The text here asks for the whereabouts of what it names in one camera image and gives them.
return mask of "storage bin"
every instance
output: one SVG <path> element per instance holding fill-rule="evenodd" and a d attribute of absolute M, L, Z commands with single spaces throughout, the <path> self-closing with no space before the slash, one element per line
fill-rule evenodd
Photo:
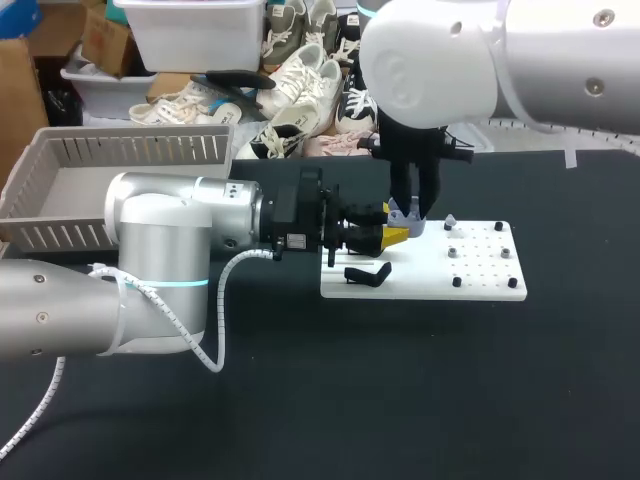
<path fill-rule="evenodd" d="M 60 75 L 70 80 L 92 117 L 129 119 L 129 108 L 147 103 L 147 92 L 156 75 L 150 77 L 123 77 L 86 75 L 78 70 L 82 63 L 71 60 Z"/>
<path fill-rule="evenodd" d="M 260 65 L 264 0 L 114 0 L 147 70 L 204 73 Z"/>
<path fill-rule="evenodd" d="M 228 125 L 40 129 L 0 192 L 0 230 L 25 253 L 115 250 L 104 201 L 116 175 L 228 178 L 232 136 Z"/>

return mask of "pink sneaker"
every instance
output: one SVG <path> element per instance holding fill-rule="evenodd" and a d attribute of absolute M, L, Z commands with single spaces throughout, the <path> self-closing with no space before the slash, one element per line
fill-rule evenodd
<path fill-rule="evenodd" d="M 320 135 L 310 138 L 304 143 L 305 157 L 354 157 L 369 155 L 369 151 L 358 148 L 361 138 L 377 138 L 378 134 L 368 130 L 362 132 L 343 133 L 335 136 Z"/>

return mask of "white plastic bin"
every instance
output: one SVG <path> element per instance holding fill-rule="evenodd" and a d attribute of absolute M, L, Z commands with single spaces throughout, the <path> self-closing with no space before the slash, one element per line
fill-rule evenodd
<path fill-rule="evenodd" d="M 147 70 L 204 73 L 260 65 L 264 0 L 114 0 Z"/>
<path fill-rule="evenodd" d="M 82 98 L 85 111 L 92 117 L 129 119 L 129 108 L 147 103 L 147 92 L 156 76 L 123 77 L 110 75 L 83 75 L 78 60 L 71 60 L 60 75 L 70 80 Z"/>

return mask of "gray basket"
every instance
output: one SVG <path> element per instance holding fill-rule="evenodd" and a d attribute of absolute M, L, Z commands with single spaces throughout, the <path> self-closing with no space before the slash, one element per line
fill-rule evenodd
<path fill-rule="evenodd" d="M 0 231 L 23 252 L 113 250 L 104 225 L 121 172 L 228 178 L 232 127 L 43 128 L 0 194 Z"/>

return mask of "black sneaker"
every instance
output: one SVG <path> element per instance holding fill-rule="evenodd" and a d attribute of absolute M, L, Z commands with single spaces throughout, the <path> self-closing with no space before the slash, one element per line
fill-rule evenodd
<path fill-rule="evenodd" d="M 342 87 L 340 106 L 336 110 L 338 133 L 375 131 L 378 123 L 378 107 L 369 95 L 362 79 L 360 62 L 356 58 Z"/>
<path fill-rule="evenodd" d="M 340 64 L 342 74 L 347 75 L 360 53 L 360 19 L 358 12 L 338 17 L 338 37 L 336 53 L 331 58 Z"/>
<path fill-rule="evenodd" d="M 240 160 L 287 158 L 309 137 L 320 122 L 317 108 L 311 104 L 293 105 L 278 113 L 236 156 Z"/>

